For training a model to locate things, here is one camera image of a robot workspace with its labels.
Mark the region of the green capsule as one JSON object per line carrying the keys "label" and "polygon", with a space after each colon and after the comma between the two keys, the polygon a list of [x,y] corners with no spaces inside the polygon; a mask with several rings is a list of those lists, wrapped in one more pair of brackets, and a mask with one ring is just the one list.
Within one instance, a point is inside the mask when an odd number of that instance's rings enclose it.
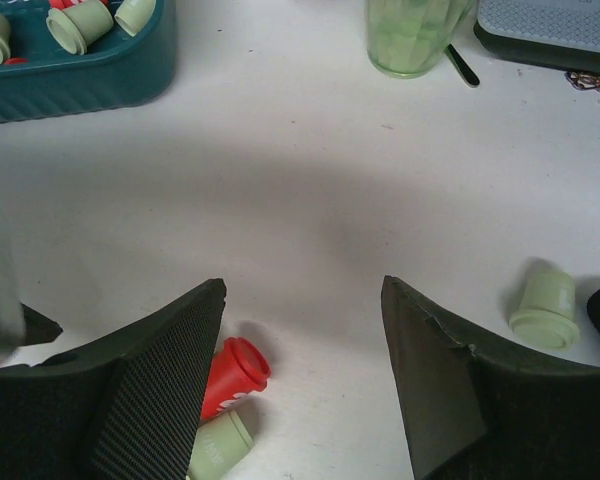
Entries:
{"label": "green capsule", "polygon": [[508,325],[518,337],[538,348],[564,350],[576,344],[581,333],[575,322],[573,278],[555,268],[534,271]]}

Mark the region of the teal storage basket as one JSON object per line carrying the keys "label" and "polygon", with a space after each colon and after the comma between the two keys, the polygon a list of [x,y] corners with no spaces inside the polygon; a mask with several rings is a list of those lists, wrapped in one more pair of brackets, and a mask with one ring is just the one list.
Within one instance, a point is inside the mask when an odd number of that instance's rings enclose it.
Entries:
{"label": "teal storage basket", "polygon": [[46,27],[46,1],[0,1],[18,63],[0,66],[0,123],[133,107],[171,84],[177,61],[176,4],[159,1],[145,28],[114,26],[84,55],[67,53]]}

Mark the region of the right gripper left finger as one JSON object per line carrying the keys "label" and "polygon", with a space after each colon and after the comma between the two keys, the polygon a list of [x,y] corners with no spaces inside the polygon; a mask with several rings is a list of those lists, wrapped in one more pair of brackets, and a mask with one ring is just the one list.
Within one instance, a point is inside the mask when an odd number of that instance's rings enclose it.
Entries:
{"label": "right gripper left finger", "polygon": [[182,479],[226,286],[42,363],[0,368],[0,479]]}

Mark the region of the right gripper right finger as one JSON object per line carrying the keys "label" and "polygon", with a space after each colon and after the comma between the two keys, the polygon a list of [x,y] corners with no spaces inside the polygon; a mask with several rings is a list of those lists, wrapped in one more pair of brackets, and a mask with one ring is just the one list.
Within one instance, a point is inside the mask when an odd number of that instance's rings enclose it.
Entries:
{"label": "right gripper right finger", "polygon": [[381,310],[417,479],[600,479],[600,367],[538,352],[388,276]]}

